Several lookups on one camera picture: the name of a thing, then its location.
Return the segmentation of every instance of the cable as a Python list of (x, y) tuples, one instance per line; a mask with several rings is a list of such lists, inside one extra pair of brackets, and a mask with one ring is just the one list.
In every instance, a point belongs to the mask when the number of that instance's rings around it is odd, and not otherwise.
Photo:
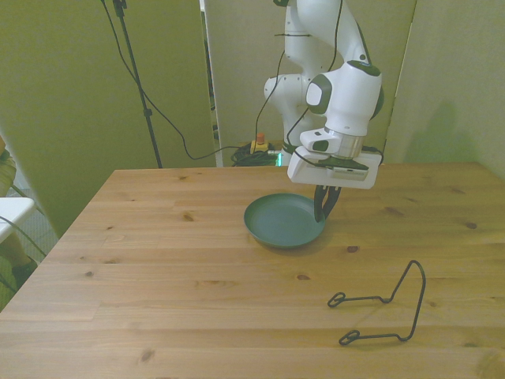
[(43, 256), (47, 257), (47, 254), (45, 254), (42, 249), (39, 248), (39, 246), (30, 238), (29, 235), (27, 235), (20, 227), (18, 227), (15, 223), (12, 221), (6, 219), (5, 217), (0, 216), (0, 220), (6, 221), (11, 227), (19, 231), (30, 243), (41, 253)]
[[(271, 96), (274, 94), (275, 89), (277, 88), (277, 84), (279, 84), (279, 72), (281, 70), (281, 62), (282, 58), (284, 58), (284, 54), (286, 51), (282, 51), (281, 58), (279, 59), (279, 64), (277, 65), (277, 74), (275, 75), (275, 85), (274, 88), (271, 90), (270, 95), (268, 95), (267, 99), (263, 103), (263, 106), (260, 109), (260, 112), (258, 113), (258, 116), (256, 117), (256, 127), (254, 131), (254, 141), (256, 140), (256, 136), (258, 135), (258, 121), (260, 120), (261, 113), (263, 112), (263, 109), (268, 103), (268, 100), (270, 100)], [(256, 152), (256, 145), (254, 145), (254, 148), (252, 149), (252, 153), (254, 154)]]
[[(273, 144), (268, 145), (269, 150), (274, 150)], [(271, 166), (277, 160), (277, 155), (270, 155), (268, 152), (255, 152), (250, 154), (251, 144), (247, 144), (237, 149), (231, 156), (233, 160), (233, 167), (251, 167), (251, 166)]]
[(343, 3), (344, 1), (340, 0), (339, 15), (337, 16), (337, 25), (335, 26), (335, 49), (333, 50), (333, 60), (331, 61), (330, 68), (328, 69), (328, 71), (331, 71), (333, 65), (335, 64), (335, 59), (337, 58), (337, 34), (339, 32), (340, 15), (342, 14)]
[[(121, 60), (123, 62), (123, 64), (125, 65), (125, 68), (128, 70), (128, 73), (130, 74), (130, 76), (132, 77), (133, 81), (135, 81), (135, 83), (137, 83), (137, 79), (135, 78), (135, 75), (133, 75), (133, 72), (132, 70), (129, 68), (128, 66), (128, 63), (126, 63), (126, 60), (125, 58), (123, 57), (123, 53), (122, 53), (122, 50), (121, 50), (121, 45), (119, 44), (119, 38), (118, 38), (118, 34), (116, 33), (116, 29), (114, 27), (114, 23), (112, 22), (112, 18), (110, 17), (110, 13), (109, 13), (109, 9), (107, 8), (107, 5), (105, 4), (105, 0), (102, 0), (102, 5), (103, 5), (103, 8), (105, 9), (105, 12), (107, 14), (107, 18), (109, 19), (109, 23), (110, 23), (110, 26), (112, 27), (112, 32), (114, 33), (114, 39), (116, 41), (116, 45), (118, 46), (118, 52), (119, 52), (119, 56), (121, 57)], [(203, 158), (207, 158), (208, 156), (212, 156), (214, 154), (216, 154), (217, 152), (220, 152), (221, 150), (224, 150), (225, 148), (240, 148), (240, 146), (226, 146), (224, 148), (220, 148), (218, 150), (215, 150), (214, 152), (211, 152), (210, 154), (207, 154), (206, 156), (199, 156), (199, 157), (193, 157), (191, 154), (189, 154), (189, 151), (188, 151), (188, 148), (186, 146), (186, 140), (184, 138), (184, 135), (181, 133), (181, 131), (177, 128), (177, 126), (175, 126), (173, 124), (173, 122), (151, 101), (151, 99), (149, 99), (149, 96), (148, 94), (145, 92), (145, 90), (142, 88), (142, 93), (144, 93), (144, 96), (145, 98), (147, 99), (147, 101), (152, 105), (153, 108), (155, 108), (155, 110), (163, 117), (165, 118), (165, 120), (168, 121), (168, 123), (175, 129), (175, 131), (179, 134), (179, 136), (181, 136), (181, 139), (182, 139), (182, 144), (184, 145), (184, 150), (185, 150), (185, 153), (186, 155), (190, 158), (190, 159), (193, 159), (193, 160), (199, 160), (199, 159), (203, 159)]]

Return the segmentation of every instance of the power cord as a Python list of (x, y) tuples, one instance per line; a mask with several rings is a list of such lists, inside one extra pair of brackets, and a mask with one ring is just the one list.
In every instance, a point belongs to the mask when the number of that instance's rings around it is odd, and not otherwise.
[[(263, 109), (268, 103), (268, 100), (270, 100), (271, 96), (274, 94), (275, 89), (277, 88), (277, 84), (279, 84), (279, 72), (281, 70), (281, 63), (282, 63), (282, 58), (284, 58), (284, 54), (286, 51), (283, 51), (281, 54), (281, 58), (279, 59), (279, 64), (277, 65), (277, 74), (275, 75), (275, 85), (274, 88), (271, 90), (270, 95), (268, 95), (267, 99), (263, 103), (263, 106), (260, 109), (260, 113), (258, 113), (258, 116), (256, 117), (256, 128), (254, 130), (254, 140), (256, 139), (256, 136), (258, 135), (258, 121), (260, 120), (261, 113), (263, 112)], [(256, 146), (254, 145), (254, 148), (252, 148), (252, 153), (254, 154), (256, 152)]]
[[(268, 149), (274, 150), (274, 145), (269, 144)], [(234, 164), (232, 167), (251, 167), (251, 166), (271, 166), (277, 160), (277, 155), (271, 156), (268, 152), (255, 152), (251, 154), (251, 144), (238, 148), (231, 156)]]
[(103, 5), (103, 8), (105, 9), (105, 12), (107, 14), (107, 18), (109, 19), (109, 23), (110, 23), (110, 26), (112, 27), (112, 32), (114, 33), (114, 39), (116, 40), (116, 45), (118, 46), (118, 52), (119, 52), (119, 56), (121, 57), (121, 60), (123, 62), (123, 64), (125, 65), (125, 68), (128, 70), (128, 73), (130, 74), (130, 76), (132, 77), (133, 81), (135, 81), (135, 83), (137, 83), (137, 85), (139, 86), (139, 89), (142, 91), (142, 93), (144, 94), (146, 100), (152, 105), (153, 108), (155, 108), (155, 110), (163, 117), (165, 118), (165, 120), (174, 128), (174, 130), (179, 134), (179, 136), (181, 136), (181, 139), (182, 139), (182, 144), (184, 145), (184, 150), (185, 150), (185, 153), (186, 155), (190, 158), (190, 159), (193, 159), (193, 160), (199, 160), (199, 159), (203, 159), (203, 158), (207, 158), (209, 156), (212, 156), (214, 154), (216, 154), (217, 152), (220, 152), (221, 150), (224, 150), (225, 148), (240, 148), (240, 146), (226, 146), (224, 148), (220, 148), (218, 150), (215, 150), (214, 152), (211, 152), (210, 154), (207, 154), (205, 156), (199, 156), (199, 157), (193, 157), (189, 151), (188, 151), (188, 148), (186, 146), (186, 140), (184, 138), (184, 135), (181, 133), (181, 131), (177, 128), (177, 126), (175, 126), (173, 124), (173, 122), (151, 101), (151, 99), (149, 99), (149, 96), (148, 94), (145, 92), (145, 90), (139, 85), (139, 83), (137, 82), (137, 79), (135, 78), (135, 75), (133, 75), (133, 72), (132, 70), (129, 68), (128, 66), (128, 63), (126, 63), (126, 60), (125, 58), (123, 57), (123, 53), (122, 53), (122, 50), (121, 50), (121, 45), (119, 44), (119, 38), (118, 38), (118, 34), (116, 33), (116, 29), (114, 27), (114, 23), (112, 22), (112, 18), (110, 17), (110, 13), (109, 13), (109, 9), (107, 8), (107, 5), (105, 4), (105, 0), (101, 0), (102, 1), (102, 5)]

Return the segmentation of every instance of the black wire stand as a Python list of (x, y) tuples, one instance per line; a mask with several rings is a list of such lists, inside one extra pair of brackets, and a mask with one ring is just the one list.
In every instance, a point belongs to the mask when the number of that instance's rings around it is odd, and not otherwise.
[(125, 41), (126, 46), (128, 47), (129, 58), (132, 61), (133, 73), (135, 74), (135, 82), (137, 83), (137, 87), (139, 88), (140, 100), (142, 101), (142, 107), (144, 108), (144, 117), (146, 122), (148, 123), (149, 135), (151, 136), (152, 147), (156, 155), (156, 163), (158, 164), (158, 168), (163, 168), (161, 158), (159, 156), (158, 145), (156, 144), (155, 132), (152, 128), (152, 122), (151, 122), (152, 110), (148, 108), (145, 102), (144, 90), (142, 89), (142, 84), (140, 83), (140, 76), (137, 70), (137, 65), (135, 64), (135, 57), (133, 56), (132, 45), (129, 42), (128, 31), (126, 30), (125, 12), (123, 11), (123, 9), (126, 9), (126, 0), (113, 0), (113, 3), (114, 3), (114, 9), (116, 10), (116, 15), (119, 17), (119, 20), (121, 22), (123, 34), (125, 35)]
[(410, 270), (410, 267), (412, 265), (416, 265), (419, 270), (421, 271), (421, 276), (423, 279), (423, 285), (421, 288), (421, 293), (419, 294), (419, 300), (417, 302), (417, 309), (416, 309), (416, 315), (413, 318), (413, 325), (412, 329), (410, 330), (410, 334), (407, 337), (401, 337), (397, 333), (386, 333), (386, 334), (372, 334), (369, 336), (362, 336), (359, 332), (359, 330), (351, 330), (347, 334), (345, 334), (340, 340), (339, 343), (342, 346), (349, 345), (350, 343), (354, 342), (355, 340), (368, 340), (371, 338), (387, 338), (387, 337), (396, 337), (402, 342), (406, 342), (410, 340), (416, 331), (416, 325), (417, 325), (417, 319), (419, 318), (419, 311), (421, 310), (421, 304), (423, 302), (423, 296), (425, 295), (425, 288), (426, 288), (426, 275), (423, 267), (421, 266), (421, 263), (418, 261), (410, 261), (409, 264), (407, 265), (402, 277), (398, 281), (398, 284), (396, 285), (396, 288), (393, 290), (393, 293), (391, 294), (390, 298), (382, 298), (380, 296), (365, 296), (361, 298), (346, 298), (346, 294), (343, 292), (337, 292), (329, 301), (328, 301), (328, 306), (330, 308), (335, 308), (339, 304), (342, 304), (343, 302), (353, 302), (357, 300), (373, 300), (373, 299), (379, 299), (382, 303), (388, 304), (393, 301), (393, 298), (395, 297), (396, 291), (400, 288), (400, 285), (402, 284), (403, 280), (405, 279), (407, 273)]

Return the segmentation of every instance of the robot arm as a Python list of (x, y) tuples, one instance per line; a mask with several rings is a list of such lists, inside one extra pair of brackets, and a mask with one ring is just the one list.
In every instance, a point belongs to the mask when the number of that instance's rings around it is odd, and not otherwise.
[[(275, 0), (275, 3), (286, 6), (286, 55), (304, 70), (297, 79), (301, 87), (295, 91), (305, 95), (301, 100), (284, 102), (281, 110), (278, 104), (292, 93), (286, 85), (278, 86), (275, 92), (281, 91), (272, 96), (284, 119), (285, 138), (286, 128), (289, 130), (296, 118), (291, 115), (286, 121), (290, 110), (308, 107), (312, 114), (326, 118), (324, 128), (309, 130), (313, 122), (308, 118), (308, 122), (303, 120), (303, 127), (293, 130), (289, 140), (301, 146), (290, 160), (288, 176), (293, 182), (318, 186), (371, 188), (380, 156), (361, 149), (368, 122), (380, 109), (382, 76), (371, 63), (359, 26), (345, 0)], [(337, 51), (344, 64), (327, 73), (321, 73), (321, 68), (317, 73), (321, 65), (314, 37), (335, 47), (335, 30), (338, 30)], [(279, 84), (289, 77), (279, 76)], [(267, 83), (270, 90), (272, 81), (275, 79)]]

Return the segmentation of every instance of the microphone stand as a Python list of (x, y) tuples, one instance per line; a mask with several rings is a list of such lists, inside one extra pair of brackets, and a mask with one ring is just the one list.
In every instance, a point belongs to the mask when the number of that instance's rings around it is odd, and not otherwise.
[(135, 58), (133, 57), (132, 45), (129, 42), (128, 32), (126, 31), (125, 24), (125, 12), (123, 9), (126, 9), (126, 0), (113, 0), (114, 9), (116, 10), (116, 15), (119, 17), (121, 22), (121, 27), (123, 29), (123, 34), (125, 35), (126, 46), (128, 47), (129, 58), (132, 61), (133, 73), (135, 75), (135, 82), (137, 83), (137, 87), (139, 88), (140, 100), (142, 100), (142, 107), (144, 108), (144, 117), (146, 122), (148, 123), (149, 134), (151, 135), (152, 147), (154, 148), (156, 155), (156, 162), (158, 163), (158, 168), (163, 168), (161, 163), (161, 158), (159, 157), (158, 145), (156, 144), (155, 132), (152, 128), (151, 116), (152, 110), (148, 108), (145, 103), (144, 90), (142, 89), (142, 84), (140, 83), (139, 72), (137, 70), (137, 65), (135, 64)]

